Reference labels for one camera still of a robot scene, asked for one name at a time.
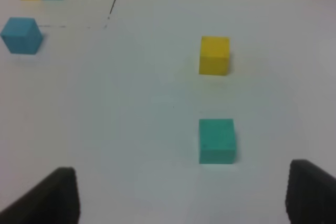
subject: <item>cube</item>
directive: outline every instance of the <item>cube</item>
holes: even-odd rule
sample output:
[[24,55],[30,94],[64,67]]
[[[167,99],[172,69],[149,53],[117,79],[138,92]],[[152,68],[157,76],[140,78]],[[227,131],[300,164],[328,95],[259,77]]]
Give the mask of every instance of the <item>cube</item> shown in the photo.
[[199,163],[233,164],[236,159],[236,137],[232,119],[200,119]]
[[33,18],[10,18],[0,36],[13,54],[34,55],[42,42]]
[[199,55],[199,74],[227,75],[230,60],[229,44],[227,37],[203,36]]

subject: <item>yellow cube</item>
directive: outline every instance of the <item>yellow cube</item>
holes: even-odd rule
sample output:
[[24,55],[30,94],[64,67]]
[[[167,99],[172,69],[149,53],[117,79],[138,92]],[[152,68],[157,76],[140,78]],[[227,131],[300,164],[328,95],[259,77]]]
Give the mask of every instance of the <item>yellow cube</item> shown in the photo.
[[227,75],[230,61],[229,38],[202,36],[199,56],[199,74]]

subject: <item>teal cube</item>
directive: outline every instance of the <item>teal cube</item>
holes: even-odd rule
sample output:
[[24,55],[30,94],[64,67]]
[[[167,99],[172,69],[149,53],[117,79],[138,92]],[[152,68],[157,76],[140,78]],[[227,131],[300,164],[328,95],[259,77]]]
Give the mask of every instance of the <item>teal cube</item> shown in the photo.
[[200,119],[199,163],[233,164],[237,144],[232,119]]
[[43,39],[33,18],[10,18],[0,35],[12,54],[34,55]]

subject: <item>white table surface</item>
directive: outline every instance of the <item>white table surface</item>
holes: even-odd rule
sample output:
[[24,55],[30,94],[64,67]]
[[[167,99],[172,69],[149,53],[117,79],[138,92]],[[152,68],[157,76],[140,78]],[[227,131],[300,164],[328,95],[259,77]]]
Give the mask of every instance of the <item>white table surface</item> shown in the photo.
[[[45,36],[0,41],[0,209],[73,166],[81,224],[288,223],[291,160],[336,174],[336,0],[112,2],[0,0]],[[230,75],[198,75],[202,35]],[[197,163],[200,118],[235,120],[236,164]]]

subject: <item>green cube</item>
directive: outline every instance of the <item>green cube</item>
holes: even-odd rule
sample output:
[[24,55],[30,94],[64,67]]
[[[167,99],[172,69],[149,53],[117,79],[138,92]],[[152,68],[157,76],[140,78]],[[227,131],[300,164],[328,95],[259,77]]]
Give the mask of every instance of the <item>green cube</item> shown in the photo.
[[237,144],[232,119],[200,119],[199,163],[233,164]]

